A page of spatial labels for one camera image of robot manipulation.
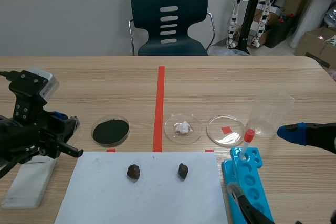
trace blue test tube rack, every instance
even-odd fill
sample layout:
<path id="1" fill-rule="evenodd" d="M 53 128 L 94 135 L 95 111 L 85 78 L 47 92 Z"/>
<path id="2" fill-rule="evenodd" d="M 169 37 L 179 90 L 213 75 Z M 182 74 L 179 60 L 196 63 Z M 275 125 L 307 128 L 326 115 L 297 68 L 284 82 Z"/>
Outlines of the blue test tube rack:
<path id="1" fill-rule="evenodd" d="M 250 203 L 274 222 L 258 173 L 258 169 L 263 166 L 259 150 L 249 147 L 245 153 L 246 159 L 239 160 L 240 150 L 240 147 L 232 148 L 230 150 L 231 160 L 222 162 L 225 183 L 239 183 Z M 231 195 L 229 195 L 229 203 L 234 224 L 247 223 Z"/>

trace test tube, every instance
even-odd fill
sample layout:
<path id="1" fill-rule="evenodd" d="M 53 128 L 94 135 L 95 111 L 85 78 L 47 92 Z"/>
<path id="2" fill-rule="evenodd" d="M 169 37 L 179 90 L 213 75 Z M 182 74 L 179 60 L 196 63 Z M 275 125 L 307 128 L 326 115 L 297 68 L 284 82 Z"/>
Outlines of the test tube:
<path id="1" fill-rule="evenodd" d="M 243 146 L 242 146 L 242 149 L 241 149 L 240 154 L 239 154 L 239 160 L 243 160 L 246 149 L 247 149 L 248 145 L 250 144 L 250 142 L 252 142 L 254 134 L 255 134 L 254 129 L 247 129 L 246 130 L 245 136 L 244 136 L 244 141 L 243 141 Z"/>

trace black pole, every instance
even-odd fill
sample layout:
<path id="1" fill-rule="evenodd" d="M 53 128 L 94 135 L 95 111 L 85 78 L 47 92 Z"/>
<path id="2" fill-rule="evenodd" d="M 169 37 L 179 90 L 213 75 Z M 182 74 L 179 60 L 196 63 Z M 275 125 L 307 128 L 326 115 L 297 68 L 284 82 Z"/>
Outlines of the black pole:
<path id="1" fill-rule="evenodd" d="M 251 25 L 253 22 L 254 13 L 257 8 L 258 2 L 259 0 L 249 0 L 246 8 L 244 22 L 241 27 L 242 29 L 240 31 L 240 37 L 237 49 L 247 53 L 249 53 L 247 50 L 248 35 L 250 34 Z"/>

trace petri dish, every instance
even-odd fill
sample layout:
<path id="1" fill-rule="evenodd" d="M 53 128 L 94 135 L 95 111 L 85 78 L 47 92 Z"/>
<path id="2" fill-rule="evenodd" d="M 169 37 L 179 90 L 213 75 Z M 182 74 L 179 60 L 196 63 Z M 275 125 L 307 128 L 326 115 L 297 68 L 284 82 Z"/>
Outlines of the petri dish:
<path id="1" fill-rule="evenodd" d="M 231 115 L 217 115 L 209 120 L 206 133 L 214 143 L 231 147 L 243 141 L 245 127 Z"/>
<path id="2" fill-rule="evenodd" d="M 115 147 L 123 143 L 130 134 L 130 125 L 120 115 L 107 115 L 98 120 L 91 129 L 93 140 L 100 146 Z"/>
<path id="3" fill-rule="evenodd" d="M 189 132 L 181 134 L 177 131 L 177 127 L 183 123 L 189 124 Z M 172 115 L 164 124 L 164 132 L 166 136 L 173 142 L 179 144 L 191 144 L 196 142 L 202 133 L 202 124 L 194 114 L 176 114 Z"/>

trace clear plastic beaker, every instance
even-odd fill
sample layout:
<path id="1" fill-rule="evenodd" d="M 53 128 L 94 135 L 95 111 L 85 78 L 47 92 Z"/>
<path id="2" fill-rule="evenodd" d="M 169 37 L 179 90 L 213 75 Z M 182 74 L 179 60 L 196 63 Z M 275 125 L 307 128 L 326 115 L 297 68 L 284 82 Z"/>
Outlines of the clear plastic beaker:
<path id="1" fill-rule="evenodd" d="M 262 89 L 256 95 L 247 127 L 255 129 L 260 137 L 274 136 L 283 119 L 295 103 L 295 99 L 285 92 Z"/>

